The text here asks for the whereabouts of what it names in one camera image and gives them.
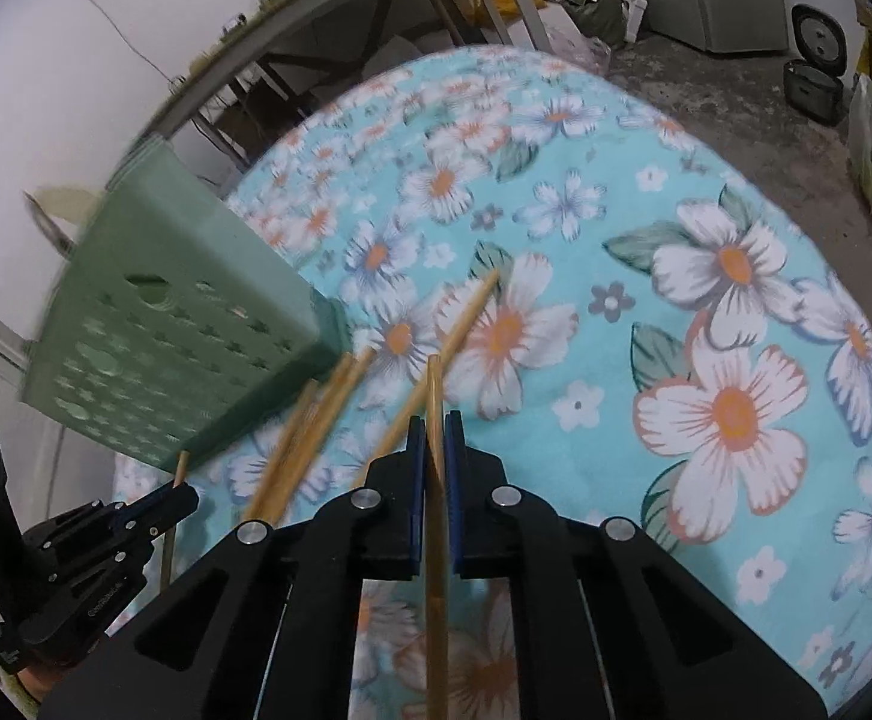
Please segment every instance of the tablecloth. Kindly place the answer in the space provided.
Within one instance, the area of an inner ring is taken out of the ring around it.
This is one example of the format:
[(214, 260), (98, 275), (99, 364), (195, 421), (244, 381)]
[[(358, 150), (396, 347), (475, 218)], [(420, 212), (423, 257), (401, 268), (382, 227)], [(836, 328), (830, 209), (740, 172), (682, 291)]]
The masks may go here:
[[(555, 57), (468, 47), (346, 93), (227, 203), (378, 349), (287, 521), (348, 488), (473, 276), (508, 262), (445, 382), (468, 442), (566, 517), (639, 522), (830, 710), (866, 685), (871, 325), (677, 122)], [(281, 428), (192, 475), (176, 570), (238, 522)], [(123, 459), (116, 491), (160, 481)], [(420, 601), (365, 584), (352, 716), (424, 712)], [(505, 583), (455, 584), (450, 615), (452, 717), (518, 717)]]

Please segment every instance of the turquoise tablecloth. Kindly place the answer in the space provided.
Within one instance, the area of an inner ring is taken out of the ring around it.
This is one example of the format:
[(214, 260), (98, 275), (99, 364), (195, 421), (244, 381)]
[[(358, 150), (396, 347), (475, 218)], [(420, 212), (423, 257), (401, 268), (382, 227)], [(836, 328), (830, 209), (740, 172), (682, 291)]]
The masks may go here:
[[(288, 519), (367, 461), (473, 282), (514, 258), (447, 379), (473, 445), (567, 517), (641, 522), (839, 707), (872, 674), (872, 331), (780, 209), (679, 124), (547, 55), (372, 79), (228, 199), (378, 356)], [(276, 419), (192, 477), (178, 569), (238, 521)], [(117, 493), (159, 480), (123, 461)], [(453, 589), (452, 714), (516, 717), (504, 584)], [(368, 583), (352, 711), (423, 712), (420, 587)]]

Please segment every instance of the chopstick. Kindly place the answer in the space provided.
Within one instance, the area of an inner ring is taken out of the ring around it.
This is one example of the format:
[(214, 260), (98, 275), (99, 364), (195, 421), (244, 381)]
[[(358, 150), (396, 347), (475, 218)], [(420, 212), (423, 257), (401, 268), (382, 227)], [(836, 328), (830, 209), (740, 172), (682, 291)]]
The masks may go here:
[[(173, 487), (178, 488), (186, 481), (186, 470), (189, 467), (189, 453), (183, 449), (175, 463), (175, 479)], [(159, 565), (159, 592), (162, 592), (173, 581), (173, 552), (175, 552), (175, 525), (166, 531), (162, 541), (162, 562)]]
[(442, 359), (426, 365), (426, 720), (447, 720), (449, 711), (449, 624), (447, 620), (447, 511), (442, 453)]
[[(353, 357), (351, 354), (343, 355), (344, 359), (338, 361), (335, 370), (330, 376), (335, 376), (337, 371), (341, 370), (341, 375), (346, 375), (348, 365), (352, 364)], [(276, 484), (279, 476), (279, 469), (289, 454), (290, 447), (298, 443), (301, 437), (305, 423), (314, 412), (312, 405), (316, 401), (316, 392), (319, 389), (319, 382), (310, 379), (303, 386), (302, 393), (299, 399), (295, 401), (293, 413), (290, 415), (289, 421), (282, 429), (282, 435), (279, 436), (279, 441), (276, 442), (274, 449), (269, 453), (269, 463), (266, 464), (266, 470), (263, 471), (262, 479), (259, 482), (259, 487), (256, 488), (255, 494), (252, 495), (250, 504), (245, 507), (245, 512), (242, 513), (242, 522), (250, 519), (259, 519), (262, 516), (262, 509), (266, 503), (266, 498), (271, 494), (272, 486)]]
[[(466, 303), (466, 309), (463, 310), (461, 316), (456, 320), (456, 323), (449, 331), (449, 335), (444, 343), (442, 343), (442, 349), (439, 351), (439, 355), (442, 357), (442, 367), (444, 370), (449, 370), (453, 358), (456, 356), (456, 352), (462, 348), (463, 343), (466, 341), (466, 336), (468, 336), (473, 325), (476, 324), (476, 319), (479, 319), (480, 314), (485, 310), (490, 295), (492, 295), (496, 285), (499, 283), (499, 276), (500, 273), (498, 268), (493, 268), (492, 271), (487, 274), (483, 283), (479, 286), (479, 289), (476, 290), (474, 295), (472, 295), (471, 300)], [(406, 398), (406, 402), (402, 404), (399, 413), (395, 416), (394, 420), (391, 421), (389, 430), (386, 431), (386, 434), (375, 446), (375, 450), (372, 451), (367, 464), (362, 468), (362, 473), (358, 475), (356, 482), (353, 484), (353, 488), (362, 487), (362, 485), (365, 484), (365, 473), (368, 470), (368, 464), (376, 458), (391, 453), (399, 442), (405, 439), (406, 431), (409, 429), (410, 418), (415, 413), (418, 413), (422, 408), (422, 404), (425, 402), (426, 389), (427, 385), (425, 378), (421, 378), (415, 383), (409, 397)]]
[(352, 391), (362, 381), (374, 357), (373, 347), (370, 346), (362, 351), (356, 362), (346, 370), (343, 381), (335, 389), (332, 388), (333, 382), (330, 377), (329, 384), (326, 385), (326, 393), (312, 418), (312, 424), (304, 430), (295, 447), (280, 464), (281, 469), (277, 472), (278, 483), (272, 487), (271, 493), (266, 495), (261, 509), (261, 519), (265, 519), (271, 525), (282, 519), (295, 490), (308, 472), (309, 466), (312, 466), (326, 438), (332, 432), (338, 415)]

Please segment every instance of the metal rivet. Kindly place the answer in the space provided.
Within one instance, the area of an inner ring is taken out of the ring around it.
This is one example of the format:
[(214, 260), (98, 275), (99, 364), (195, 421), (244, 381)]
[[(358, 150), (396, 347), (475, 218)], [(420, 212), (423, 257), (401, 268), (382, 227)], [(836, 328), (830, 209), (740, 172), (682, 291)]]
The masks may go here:
[(236, 531), (236, 538), (244, 544), (258, 544), (266, 536), (269, 536), (269, 528), (266, 528), (265, 522), (257, 519), (242, 523)]
[(606, 535), (612, 541), (629, 541), (636, 535), (636, 527), (626, 517), (612, 517), (606, 523)]
[(521, 500), (522, 493), (509, 485), (492, 490), (492, 501), (495, 502), (496, 506), (515, 506)]
[(356, 509), (375, 509), (382, 503), (382, 495), (378, 493), (378, 490), (372, 490), (372, 488), (359, 488), (355, 493), (352, 493), (349, 500), (352, 501)]

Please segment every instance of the cable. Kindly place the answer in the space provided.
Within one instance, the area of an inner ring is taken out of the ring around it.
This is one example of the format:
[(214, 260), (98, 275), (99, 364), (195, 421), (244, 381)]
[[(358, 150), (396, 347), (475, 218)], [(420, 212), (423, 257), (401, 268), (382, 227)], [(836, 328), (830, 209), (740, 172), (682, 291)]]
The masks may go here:
[(170, 80), (169, 76), (167, 76), (167, 74), (165, 74), (163, 71), (159, 70), (159, 68), (157, 68), (155, 66), (154, 62), (152, 62), (149, 59), (149, 57), (144, 55), (143, 52), (140, 52), (140, 50), (138, 50), (137, 47), (135, 47), (134, 45), (132, 45), (132, 43), (130, 43), (130, 39), (128, 39), (127, 37), (125, 37), (124, 34), (122, 34), (122, 30), (117, 27), (116, 23), (114, 22), (114, 20), (112, 20), (111, 16), (108, 13), (106, 13), (106, 11), (103, 10), (103, 6), (101, 6), (101, 4), (98, 4), (98, 2), (95, 0), (88, 0), (88, 1), (90, 1), (94, 6), (96, 6), (96, 9), (98, 10), (98, 12), (100, 12), (101, 14), (103, 14), (103, 16), (106, 17), (106, 20), (108, 21), (108, 23), (110, 23), (112, 25), (112, 28), (116, 30), (116, 34), (122, 38), (122, 42), (125, 43), (125, 45), (127, 45), (130, 48), (132, 53), (134, 53), (141, 60), (146, 62), (146, 64), (148, 64), (154, 71), (156, 71), (156, 73), (159, 73), (160, 76), (162, 76), (164, 79), (166, 79), (167, 81)]

